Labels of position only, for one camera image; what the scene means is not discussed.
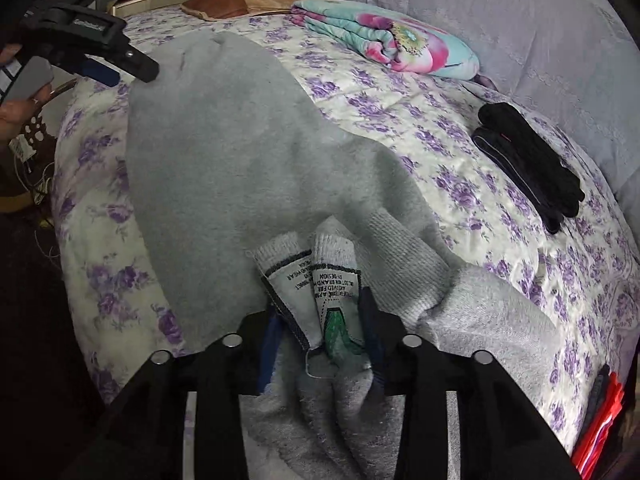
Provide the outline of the person's left hand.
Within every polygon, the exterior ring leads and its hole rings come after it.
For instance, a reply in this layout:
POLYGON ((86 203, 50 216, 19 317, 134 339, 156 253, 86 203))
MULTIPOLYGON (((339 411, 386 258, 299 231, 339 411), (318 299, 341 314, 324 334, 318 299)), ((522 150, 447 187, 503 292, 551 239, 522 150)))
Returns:
POLYGON ((52 70, 49 70, 46 83, 26 100, 6 101, 1 105, 0 143, 4 150, 9 142, 16 138, 24 123, 51 99, 53 80, 52 70))

